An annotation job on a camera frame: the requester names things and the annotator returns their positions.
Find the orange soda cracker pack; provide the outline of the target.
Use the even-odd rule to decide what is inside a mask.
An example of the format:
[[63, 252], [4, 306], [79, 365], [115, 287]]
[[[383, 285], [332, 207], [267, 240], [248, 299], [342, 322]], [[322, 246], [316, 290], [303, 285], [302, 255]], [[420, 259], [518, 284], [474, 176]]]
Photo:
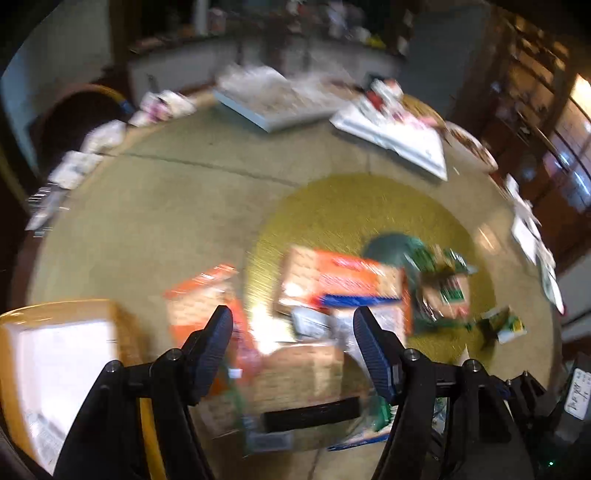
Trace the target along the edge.
[[252, 337], [252, 328], [246, 319], [242, 302], [233, 288], [235, 267], [217, 266], [181, 282], [163, 294], [167, 318], [175, 343], [181, 346], [190, 333], [202, 330], [214, 310], [223, 305], [229, 308], [233, 319], [233, 332], [228, 346], [232, 368], [252, 373], [259, 368], [260, 354]]

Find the white silver snack packet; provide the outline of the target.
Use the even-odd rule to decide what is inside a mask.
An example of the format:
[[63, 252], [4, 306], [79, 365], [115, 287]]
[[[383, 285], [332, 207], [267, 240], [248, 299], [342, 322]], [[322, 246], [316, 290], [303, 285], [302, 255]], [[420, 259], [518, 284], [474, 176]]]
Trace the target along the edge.
[[332, 309], [329, 313], [297, 307], [290, 313], [298, 340], [335, 340], [341, 343], [355, 339], [353, 310]]

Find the round cracker pack black label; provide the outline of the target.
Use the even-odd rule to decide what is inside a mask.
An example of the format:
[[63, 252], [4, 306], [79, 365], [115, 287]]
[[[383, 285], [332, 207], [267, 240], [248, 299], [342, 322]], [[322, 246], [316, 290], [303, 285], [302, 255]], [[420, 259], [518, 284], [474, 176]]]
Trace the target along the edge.
[[231, 344], [191, 413], [209, 438], [238, 434], [245, 454], [346, 449], [381, 439], [393, 420], [359, 355], [332, 342], [268, 355]]

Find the round cookie pack green label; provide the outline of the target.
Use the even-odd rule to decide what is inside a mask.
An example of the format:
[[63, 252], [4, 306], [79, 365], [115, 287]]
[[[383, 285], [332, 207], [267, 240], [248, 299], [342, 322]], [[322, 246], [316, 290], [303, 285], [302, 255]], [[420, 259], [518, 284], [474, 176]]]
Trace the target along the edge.
[[469, 280], [478, 272], [462, 255], [439, 245], [419, 245], [406, 254], [412, 273], [414, 320], [418, 329], [471, 329]]

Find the red striped cracker pack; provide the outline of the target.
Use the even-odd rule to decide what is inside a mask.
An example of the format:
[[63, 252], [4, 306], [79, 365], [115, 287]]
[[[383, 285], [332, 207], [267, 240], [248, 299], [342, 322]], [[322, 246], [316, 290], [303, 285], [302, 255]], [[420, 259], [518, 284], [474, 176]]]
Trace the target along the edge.
[[402, 304], [403, 331], [410, 336], [410, 286], [403, 267], [293, 245], [281, 260], [274, 308], [288, 314], [295, 307], [328, 311], [398, 301]]

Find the small green snack packet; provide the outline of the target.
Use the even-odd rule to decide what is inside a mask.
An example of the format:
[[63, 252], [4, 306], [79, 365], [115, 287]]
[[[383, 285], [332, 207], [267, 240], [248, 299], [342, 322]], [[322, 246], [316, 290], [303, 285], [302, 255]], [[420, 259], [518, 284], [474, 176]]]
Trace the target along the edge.
[[485, 312], [476, 325], [483, 334], [486, 345], [495, 342], [509, 343], [528, 333], [525, 324], [509, 307], [496, 307]]

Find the gold lazy susan turntable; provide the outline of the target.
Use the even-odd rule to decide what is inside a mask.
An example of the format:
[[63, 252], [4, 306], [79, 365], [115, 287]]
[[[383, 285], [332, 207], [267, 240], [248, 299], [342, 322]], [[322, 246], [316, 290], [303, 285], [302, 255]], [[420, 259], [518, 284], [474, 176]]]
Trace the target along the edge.
[[240, 412], [257, 453], [386, 439], [396, 409], [370, 379], [356, 308], [448, 363], [480, 346], [476, 321], [496, 295], [470, 234], [441, 203], [386, 177], [344, 174], [277, 205], [249, 255], [245, 302], [259, 365]]

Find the gold cardboard tray box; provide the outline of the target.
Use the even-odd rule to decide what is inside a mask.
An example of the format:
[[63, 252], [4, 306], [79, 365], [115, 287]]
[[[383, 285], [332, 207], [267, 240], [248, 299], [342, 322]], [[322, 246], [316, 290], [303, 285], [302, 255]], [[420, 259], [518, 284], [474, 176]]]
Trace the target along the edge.
[[144, 356], [138, 323], [111, 300], [48, 302], [2, 314], [1, 413], [9, 438], [53, 473], [102, 368]]

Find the white napkins table edge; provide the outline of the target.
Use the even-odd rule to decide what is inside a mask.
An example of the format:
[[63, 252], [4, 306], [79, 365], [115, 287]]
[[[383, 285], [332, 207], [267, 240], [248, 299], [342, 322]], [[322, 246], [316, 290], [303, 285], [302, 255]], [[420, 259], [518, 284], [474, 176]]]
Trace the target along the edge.
[[526, 258], [539, 270], [544, 295], [562, 315], [565, 313], [565, 305], [557, 281], [556, 262], [542, 240], [541, 223], [533, 213], [531, 202], [521, 197], [519, 185], [511, 175], [505, 177], [504, 188], [514, 211], [512, 236]]

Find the white plate with food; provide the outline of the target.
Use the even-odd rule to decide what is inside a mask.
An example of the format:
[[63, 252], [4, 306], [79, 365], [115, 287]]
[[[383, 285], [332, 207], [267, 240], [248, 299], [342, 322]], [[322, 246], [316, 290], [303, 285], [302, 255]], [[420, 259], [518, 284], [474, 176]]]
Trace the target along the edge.
[[497, 162], [489, 150], [467, 130], [453, 122], [446, 123], [444, 149], [473, 169], [486, 174], [496, 172]]

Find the white tray with red items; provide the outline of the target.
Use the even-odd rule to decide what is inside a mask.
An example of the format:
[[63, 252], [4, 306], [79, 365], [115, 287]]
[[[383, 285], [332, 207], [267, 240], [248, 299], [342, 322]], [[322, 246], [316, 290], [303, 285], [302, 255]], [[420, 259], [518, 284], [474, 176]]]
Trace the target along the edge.
[[442, 143], [445, 122], [429, 105], [406, 95], [394, 79], [374, 79], [329, 121], [339, 131], [392, 151], [443, 181], [448, 179]]

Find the crumpled red white tissue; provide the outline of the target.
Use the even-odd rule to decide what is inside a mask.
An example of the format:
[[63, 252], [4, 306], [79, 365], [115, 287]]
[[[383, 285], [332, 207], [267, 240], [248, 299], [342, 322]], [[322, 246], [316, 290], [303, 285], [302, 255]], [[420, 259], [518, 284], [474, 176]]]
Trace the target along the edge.
[[197, 110], [186, 96], [170, 90], [146, 93], [140, 101], [139, 109], [152, 123], [188, 116]]

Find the white tray with wrappers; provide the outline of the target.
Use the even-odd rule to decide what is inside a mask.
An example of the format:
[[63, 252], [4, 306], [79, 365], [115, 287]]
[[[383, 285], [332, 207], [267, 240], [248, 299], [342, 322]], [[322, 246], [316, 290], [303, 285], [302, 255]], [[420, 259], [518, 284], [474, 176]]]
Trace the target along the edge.
[[359, 95], [345, 72], [285, 77], [270, 66], [231, 65], [213, 89], [218, 103], [267, 133], [327, 119]]

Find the dark round-back chair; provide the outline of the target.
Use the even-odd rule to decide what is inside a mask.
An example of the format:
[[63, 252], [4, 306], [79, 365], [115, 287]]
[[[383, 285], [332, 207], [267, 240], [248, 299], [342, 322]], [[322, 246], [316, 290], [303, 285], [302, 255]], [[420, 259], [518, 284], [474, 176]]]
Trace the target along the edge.
[[83, 84], [65, 93], [29, 125], [39, 175], [47, 178], [93, 129], [112, 120], [126, 121], [134, 112], [121, 93], [103, 85]]

